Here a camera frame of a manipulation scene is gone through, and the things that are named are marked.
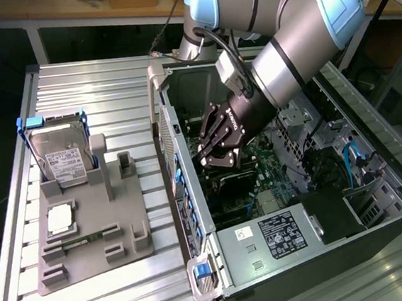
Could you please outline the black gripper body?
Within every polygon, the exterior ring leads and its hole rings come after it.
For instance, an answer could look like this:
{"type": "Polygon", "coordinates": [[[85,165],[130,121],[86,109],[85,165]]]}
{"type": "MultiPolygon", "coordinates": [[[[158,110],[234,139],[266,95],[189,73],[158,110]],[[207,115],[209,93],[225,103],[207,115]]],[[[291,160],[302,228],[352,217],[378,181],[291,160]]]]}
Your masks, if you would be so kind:
{"type": "Polygon", "coordinates": [[[225,126],[229,134],[224,139],[225,148],[245,146],[272,121],[277,109],[260,91],[255,91],[252,98],[245,94],[237,96],[229,93],[227,101],[220,105],[225,116],[225,126]]]}

